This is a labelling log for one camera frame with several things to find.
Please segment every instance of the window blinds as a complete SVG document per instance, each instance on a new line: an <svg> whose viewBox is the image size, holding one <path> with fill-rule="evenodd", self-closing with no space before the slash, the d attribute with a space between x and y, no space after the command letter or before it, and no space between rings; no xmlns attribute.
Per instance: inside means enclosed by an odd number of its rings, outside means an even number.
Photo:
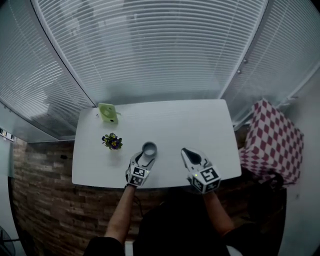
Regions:
<svg viewBox="0 0 320 256"><path fill-rule="evenodd" d="M262 97L275 106L320 64L320 15L309 0L276 0L241 73L223 98L234 122Z"/></svg>
<svg viewBox="0 0 320 256"><path fill-rule="evenodd" d="M267 0L31 0L95 102L217 98Z"/></svg>
<svg viewBox="0 0 320 256"><path fill-rule="evenodd" d="M24 0L3 4L0 34L0 100L55 138L75 135L80 111L91 105L52 57Z"/></svg>

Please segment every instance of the human arm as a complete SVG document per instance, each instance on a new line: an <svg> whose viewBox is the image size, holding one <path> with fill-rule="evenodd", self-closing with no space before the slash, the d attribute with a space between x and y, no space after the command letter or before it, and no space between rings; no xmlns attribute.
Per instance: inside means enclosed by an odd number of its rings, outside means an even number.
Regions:
<svg viewBox="0 0 320 256"><path fill-rule="evenodd" d="M203 195L206 211L214 229L221 237L235 229L235 225L221 205L215 192Z"/></svg>
<svg viewBox="0 0 320 256"><path fill-rule="evenodd" d="M125 188L104 235L104 237L118 240L122 245L125 244L130 228L131 211L136 189L133 185L128 185Z"/></svg>

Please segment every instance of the white table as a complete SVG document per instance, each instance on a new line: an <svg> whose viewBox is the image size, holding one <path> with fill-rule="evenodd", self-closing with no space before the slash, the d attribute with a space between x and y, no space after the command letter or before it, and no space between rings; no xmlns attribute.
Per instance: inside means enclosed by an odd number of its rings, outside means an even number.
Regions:
<svg viewBox="0 0 320 256"><path fill-rule="evenodd" d="M72 182L123 188L131 157L151 141L156 161L143 188L189 185L181 149L203 151L222 179L241 175L237 142L226 102L222 99L176 100L117 105L118 125L103 122L99 109L81 112L74 142ZM102 136L122 138L120 150L102 144Z"/></svg>

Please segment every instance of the light green object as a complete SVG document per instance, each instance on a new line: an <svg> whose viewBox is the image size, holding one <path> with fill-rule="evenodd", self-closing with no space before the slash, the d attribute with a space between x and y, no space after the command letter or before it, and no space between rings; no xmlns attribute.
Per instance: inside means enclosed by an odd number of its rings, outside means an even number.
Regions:
<svg viewBox="0 0 320 256"><path fill-rule="evenodd" d="M118 123L118 117L116 112L116 107L112 104L99 103L98 108L100 111L100 116L104 122L109 122L113 124Z"/></svg>

